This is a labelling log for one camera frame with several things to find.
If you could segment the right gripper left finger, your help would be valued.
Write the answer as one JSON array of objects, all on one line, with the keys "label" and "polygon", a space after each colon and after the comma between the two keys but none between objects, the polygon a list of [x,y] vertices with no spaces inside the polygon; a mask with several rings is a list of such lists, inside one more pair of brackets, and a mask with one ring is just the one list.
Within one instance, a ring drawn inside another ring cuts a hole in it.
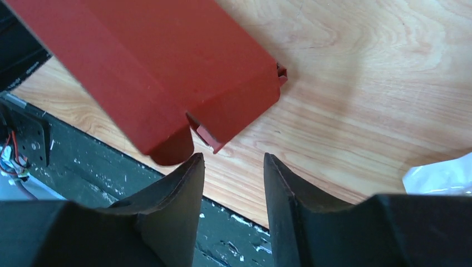
[{"label": "right gripper left finger", "polygon": [[107,208],[2,201],[1,265],[191,266],[204,176],[204,156],[196,153]]}]

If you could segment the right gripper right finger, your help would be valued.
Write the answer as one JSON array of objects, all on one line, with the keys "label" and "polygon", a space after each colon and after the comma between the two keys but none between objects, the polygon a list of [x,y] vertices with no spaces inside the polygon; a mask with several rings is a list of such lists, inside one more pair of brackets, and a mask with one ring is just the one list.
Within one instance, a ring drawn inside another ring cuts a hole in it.
[{"label": "right gripper right finger", "polygon": [[376,194],[350,204],[273,154],[264,188],[275,266],[470,266],[471,197]]}]

